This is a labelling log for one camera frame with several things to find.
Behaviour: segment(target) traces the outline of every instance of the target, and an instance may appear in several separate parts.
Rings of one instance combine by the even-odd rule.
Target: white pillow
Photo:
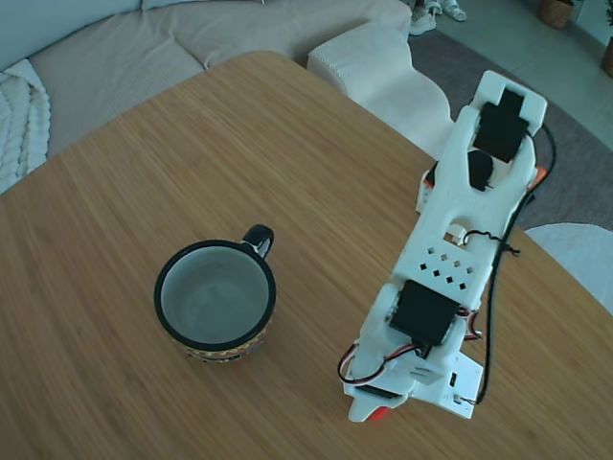
[[[151,10],[152,8],[167,7],[176,3],[187,2],[208,2],[209,0],[143,0],[143,10]],[[251,0],[264,4],[264,0]]]

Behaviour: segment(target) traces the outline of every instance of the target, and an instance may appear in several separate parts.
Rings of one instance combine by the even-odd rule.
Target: black cable
[[[501,238],[492,235],[490,232],[482,232],[481,230],[470,230],[464,235],[464,238],[462,241],[463,244],[466,244],[466,239],[470,235],[483,235],[484,237],[488,237],[490,240],[493,240],[495,242],[501,242],[501,243],[503,242]],[[515,249],[510,244],[504,243],[504,245],[505,246],[503,247],[503,251],[509,251],[515,257],[519,257],[519,254],[521,254],[521,251],[519,249]]]
[[[557,160],[556,140],[554,139],[554,135],[549,130],[549,127],[547,125],[543,125],[543,130],[545,131],[545,134],[547,135],[547,139],[549,140],[549,144],[551,146],[551,151],[552,151],[552,160],[551,160],[549,170],[547,171],[547,174],[542,178],[542,180],[536,183],[519,201],[517,208],[515,209],[515,211],[511,215],[511,218],[509,219],[509,224],[507,225],[507,229],[505,230],[504,235],[500,239],[500,243],[498,244],[498,249],[496,250],[496,255],[494,256],[494,260],[492,262],[491,275],[489,277],[489,289],[488,289],[488,307],[487,307],[488,319],[486,321],[486,359],[485,359],[484,368],[483,368],[483,383],[481,385],[481,388],[479,389],[479,394],[477,395],[477,399],[475,400],[476,404],[481,403],[483,399],[485,398],[486,393],[488,392],[489,376],[491,373],[491,355],[492,355],[492,341],[493,341],[493,318],[492,318],[493,299],[496,293],[496,280],[498,276],[498,268],[500,267],[502,256],[505,253],[505,247],[508,245],[509,237],[511,236],[513,227],[515,226],[515,223],[517,222],[517,218],[519,218],[519,215],[523,211],[528,201],[534,195],[534,192],[536,191],[536,189],[538,189],[541,185],[545,183],[545,181],[552,174],[554,167],[556,166],[556,160]]]

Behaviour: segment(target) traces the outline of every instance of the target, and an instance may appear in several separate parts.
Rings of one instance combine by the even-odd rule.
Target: red part
[[[377,409],[375,409],[375,412],[373,412],[370,417],[368,418],[369,421],[374,421],[374,420],[379,420],[382,419],[383,417],[385,417],[387,415],[387,413],[390,411],[389,407],[385,407],[385,406],[381,406],[378,407]]]

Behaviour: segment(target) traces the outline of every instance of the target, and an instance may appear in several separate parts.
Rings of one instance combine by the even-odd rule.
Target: red wire
[[[475,311],[468,318],[467,328],[469,333],[465,335],[464,340],[477,340],[481,338],[481,331],[475,331],[475,320],[477,319],[477,314],[479,314],[479,312]]]
[[[343,367],[345,367],[345,364],[347,364],[347,361],[350,359],[350,357],[352,356],[356,348],[357,348],[357,344],[353,343],[351,347],[349,347],[349,350],[347,350],[347,352],[345,352],[343,357],[341,357],[340,361],[338,361],[338,366],[336,369],[338,373],[338,378],[341,379],[343,383],[347,383],[349,385],[364,385],[368,383],[369,381],[376,379],[381,374],[383,374],[383,371],[385,370],[385,364],[387,364],[388,361],[391,361],[392,359],[395,359],[399,357],[400,355],[404,355],[405,353],[409,353],[410,351],[415,350],[417,346],[412,343],[403,345],[397,350],[394,350],[393,352],[391,352],[389,355],[385,356],[385,358],[383,358],[383,362],[373,374],[370,374],[369,376],[366,376],[366,377],[361,377],[359,379],[347,379],[346,377],[343,376]]]

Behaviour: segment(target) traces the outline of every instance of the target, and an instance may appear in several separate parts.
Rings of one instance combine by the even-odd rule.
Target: gray rug
[[[522,82],[437,31],[411,37],[409,44],[415,68],[443,89],[454,119],[486,70]],[[613,230],[613,152],[553,103],[546,123],[556,137],[556,170],[524,211],[520,225],[528,229],[548,223],[592,223]],[[542,132],[536,136],[536,152],[538,164],[547,166],[549,145]]]

